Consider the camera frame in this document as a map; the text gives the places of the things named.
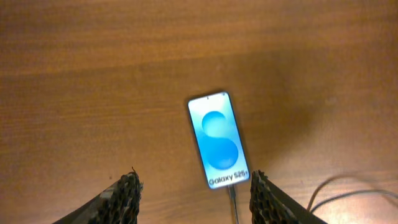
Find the smartphone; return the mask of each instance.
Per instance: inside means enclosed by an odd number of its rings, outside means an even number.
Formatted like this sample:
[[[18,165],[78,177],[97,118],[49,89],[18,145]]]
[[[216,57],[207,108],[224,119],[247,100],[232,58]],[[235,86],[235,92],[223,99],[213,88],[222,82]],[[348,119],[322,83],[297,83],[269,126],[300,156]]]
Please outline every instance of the smartphone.
[[[188,110],[209,188],[250,179],[228,93],[192,99]]]

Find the wood grain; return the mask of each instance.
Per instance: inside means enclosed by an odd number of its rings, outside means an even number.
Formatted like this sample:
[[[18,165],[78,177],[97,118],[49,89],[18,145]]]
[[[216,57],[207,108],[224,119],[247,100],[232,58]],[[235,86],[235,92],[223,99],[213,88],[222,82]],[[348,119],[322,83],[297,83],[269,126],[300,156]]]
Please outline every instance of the wood grain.
[[[231,223],[184,101],[231,93],[252,169],[306,206],[359,172],[398,191],[396,1],[0,2],[0,222],[50,223],[134,166],[139,223]],[[344,179],[317,200],[368,188]],[[237,189],[250,223],[249,182]],[[317,210],[395,223],[377,195]]]

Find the phone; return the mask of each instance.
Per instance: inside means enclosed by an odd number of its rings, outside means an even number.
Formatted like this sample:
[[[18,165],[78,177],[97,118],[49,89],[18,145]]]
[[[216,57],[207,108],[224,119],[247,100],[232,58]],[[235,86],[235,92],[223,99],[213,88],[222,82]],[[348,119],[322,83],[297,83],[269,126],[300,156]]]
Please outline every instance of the phone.
[[[192,99],[188,110],[209,188],[250,179],[228,93]]]

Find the wire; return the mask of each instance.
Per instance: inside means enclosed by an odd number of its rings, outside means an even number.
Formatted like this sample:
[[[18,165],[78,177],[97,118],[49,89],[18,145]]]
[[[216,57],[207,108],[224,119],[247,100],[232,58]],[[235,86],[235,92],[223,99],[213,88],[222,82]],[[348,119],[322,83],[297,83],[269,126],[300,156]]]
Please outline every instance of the wire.
[[[236,221],[236,224],[239,224],[238,210],[236,209],[236,194],[235,194],[234,185],[229,185],[229,186],[228,186],[228,192],[229,192],[229,197],[231,198],[232,204],[234,205],[234,212],[235,212],[235,221]]]
[[[396,199],[398,199],[398,194],[396,194],[394,192],[389,192],[389,191],[386,191],[386,190],[378,190],[378,189],[376,189],[376,190],[357,190],[357,191],[348,192],[348,193],[345,193],[345,194],[337,195],[337,196],[328,198],[326,200],[323,200],[320,203],[318,203],[316,206],[314,206],[310,210],[310,212],[313,213],[316,209],[318,209],[322,205],[327,204],[329,202],[332,202],[334,200],[342,199],[342,198],[345,198],[345,197],[350,197],[350,196],[353,196],[353,195],[369,194],[369,193],[384,194],[384,195],[388,195],[388,196],[395,197]]]

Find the wooden surface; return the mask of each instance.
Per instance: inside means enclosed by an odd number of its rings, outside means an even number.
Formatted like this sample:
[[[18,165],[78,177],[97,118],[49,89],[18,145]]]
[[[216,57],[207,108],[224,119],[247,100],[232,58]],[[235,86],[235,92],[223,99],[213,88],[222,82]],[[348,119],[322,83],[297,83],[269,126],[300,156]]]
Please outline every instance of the wooden surface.
[[[50,223],[134,166],[139,223],[231,223],[206,186],[184,101],[233,97],[252,169],[306,206],[345,172],[398,191],[398,4],[2,1],[0,223]],[[369,188],[342,179],[316,201]],[[237,189],[250,223],[249,182]],[[397,223],[378,195],[330,223]]]

